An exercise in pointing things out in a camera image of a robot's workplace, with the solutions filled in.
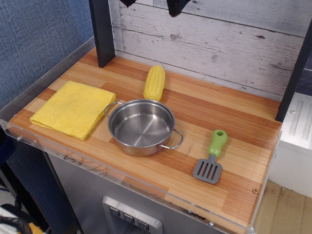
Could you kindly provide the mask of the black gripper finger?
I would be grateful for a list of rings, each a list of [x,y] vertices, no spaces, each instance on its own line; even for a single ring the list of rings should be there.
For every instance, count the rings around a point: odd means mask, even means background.
[[[126,7],[131,6],[136,2],[136,0],[120,0]]]
[[[178,16],[189,1],[190,0],[167,0],[170,16],[171,17]]]

